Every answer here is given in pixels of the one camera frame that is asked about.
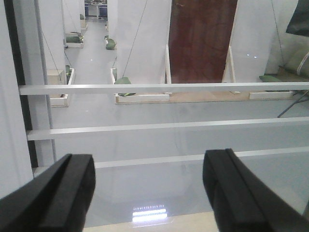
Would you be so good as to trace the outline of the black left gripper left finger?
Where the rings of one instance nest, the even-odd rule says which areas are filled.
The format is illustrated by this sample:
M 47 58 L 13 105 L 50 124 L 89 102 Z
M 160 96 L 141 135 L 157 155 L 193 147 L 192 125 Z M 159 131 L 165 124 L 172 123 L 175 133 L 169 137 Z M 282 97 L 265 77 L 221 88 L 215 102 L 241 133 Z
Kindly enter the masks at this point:
M 67 154 L 0 200 L 0 230 L 81 232 L 95 186 L 92 155 Z

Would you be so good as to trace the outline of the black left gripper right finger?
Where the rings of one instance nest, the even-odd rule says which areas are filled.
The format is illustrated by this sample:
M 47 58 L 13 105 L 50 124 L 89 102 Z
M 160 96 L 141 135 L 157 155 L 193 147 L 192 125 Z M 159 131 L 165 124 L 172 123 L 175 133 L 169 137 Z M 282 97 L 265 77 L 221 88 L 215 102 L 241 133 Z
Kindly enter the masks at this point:
M 221 232 L 309 230 L 309 221 L 265 185 L 231 148 L 205 152 L 202 180 Z

